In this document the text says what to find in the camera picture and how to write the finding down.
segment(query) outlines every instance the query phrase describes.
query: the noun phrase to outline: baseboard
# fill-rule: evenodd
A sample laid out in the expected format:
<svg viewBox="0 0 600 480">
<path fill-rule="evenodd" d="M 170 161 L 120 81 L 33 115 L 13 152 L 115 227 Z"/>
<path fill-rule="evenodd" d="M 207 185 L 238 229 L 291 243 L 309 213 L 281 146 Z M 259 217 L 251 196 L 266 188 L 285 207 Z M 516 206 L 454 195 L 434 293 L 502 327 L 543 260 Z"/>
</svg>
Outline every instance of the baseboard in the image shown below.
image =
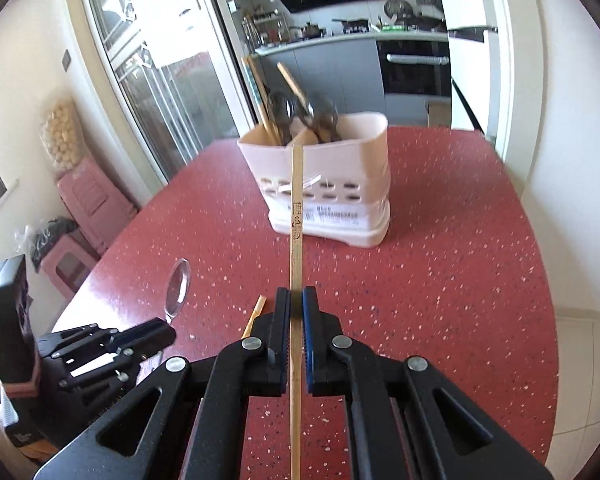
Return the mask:
<svg viewBox="0 0 600 480">
<path fill-rule="evenodd" d="M 600 310 L 554 305 L 554 312 L 555 317 L 560 319 L 576 319 L 580 321 L 600 322 Z"/>
</svg>

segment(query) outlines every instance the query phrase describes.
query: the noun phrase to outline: tile floor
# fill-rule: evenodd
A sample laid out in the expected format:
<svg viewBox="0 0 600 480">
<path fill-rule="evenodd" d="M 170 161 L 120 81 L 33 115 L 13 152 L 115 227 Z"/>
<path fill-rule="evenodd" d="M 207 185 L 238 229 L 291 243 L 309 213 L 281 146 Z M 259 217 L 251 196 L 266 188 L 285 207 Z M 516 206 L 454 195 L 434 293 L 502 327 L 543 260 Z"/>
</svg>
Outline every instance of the tile floor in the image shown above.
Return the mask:
<svg viewBox="0 0 600 480">
<path fill-rule="evenodd" d="M 558 409 L 546 466 L 571 480 L 600 443 L 600 321 L 557 319 Z"/>
</svg>

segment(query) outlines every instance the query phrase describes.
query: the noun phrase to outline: black oven door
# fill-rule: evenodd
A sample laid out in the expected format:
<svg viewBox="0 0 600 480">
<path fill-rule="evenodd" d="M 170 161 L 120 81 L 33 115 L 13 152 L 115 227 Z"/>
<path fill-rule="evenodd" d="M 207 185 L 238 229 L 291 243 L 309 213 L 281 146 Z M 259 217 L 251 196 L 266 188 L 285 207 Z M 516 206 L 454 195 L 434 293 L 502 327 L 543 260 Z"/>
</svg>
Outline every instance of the black oven door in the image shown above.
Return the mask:
<svg viewBox="0 0 600 480">
<path fill-rule="evenodd" d="M 377 41 L 385 94 L 451 97 L 446 41 Z"/>
</svg>

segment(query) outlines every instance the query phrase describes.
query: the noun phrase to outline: silver rivet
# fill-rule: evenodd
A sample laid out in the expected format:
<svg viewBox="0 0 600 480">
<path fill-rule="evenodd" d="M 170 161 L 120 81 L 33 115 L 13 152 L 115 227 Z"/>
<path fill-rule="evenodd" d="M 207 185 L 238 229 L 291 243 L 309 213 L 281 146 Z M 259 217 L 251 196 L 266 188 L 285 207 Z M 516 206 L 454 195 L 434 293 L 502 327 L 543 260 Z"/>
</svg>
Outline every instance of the silver rivet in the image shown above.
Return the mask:
<svg viewBox="0 0 600 480">
<path fill-rule="evenodd" d="M 242 348 L 245 350 L 257 350 L 262 346 L 262 341 L 257 337 L 247 337 L 242 340 Z"/>
<path fill-rule="evenodd" d="M 165 366 L 170 372 L 179 372 L 184 370 L 184 367 L 187 366 L 187 362 L 182 357 L 172 357 L 167 361 Z"/>
<path fill-rule="evenodd" d="M 331 340 L 331 344 L 336 348 L 349 348 L 352 343 L 351 338 L 345 335 L 337 335 Z"/>
<path fill-rule="evenodd" d="M 407 359 L 407 366 L 414 372 L 423 372 L 427 369 L 429 363 L 427 363 L 427 360 L 424 357 L 414 355 L 413 357 L 409 357 L 409 359 Z"/>
</svg>

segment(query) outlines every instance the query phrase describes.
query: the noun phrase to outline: table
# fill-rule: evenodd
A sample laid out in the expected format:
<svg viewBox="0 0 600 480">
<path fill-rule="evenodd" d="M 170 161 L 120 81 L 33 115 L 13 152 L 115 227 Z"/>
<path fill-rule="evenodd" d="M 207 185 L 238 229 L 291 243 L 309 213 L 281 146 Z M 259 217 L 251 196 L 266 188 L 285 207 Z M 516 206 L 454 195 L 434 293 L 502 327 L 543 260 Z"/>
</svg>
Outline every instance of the table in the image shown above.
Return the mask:
<svg viewBox="0 0 600 480">
<path fill-rule="evenodd" d="M 391 225 L 360 249 L 306 237 L 305 283 L 345 333 L 380 354 L 420 354 L 544 461 L 558 355 L 544 267 L 520 201 L 476 132 L 391 128 Z M 259 294 L 288 285 L 288 238 L 234 140 L 207 148 L 129 224 L 59 319 L 125 329 L 162 317 L 168 273 L 192 266 L 165 352 L 196 360 L 237 340 Z M 289 477 L 288 397 L 252 399 L 244 480 Z M 302 477 L 349 477 L 340 399 L 305 397 Z"/>
</svg>

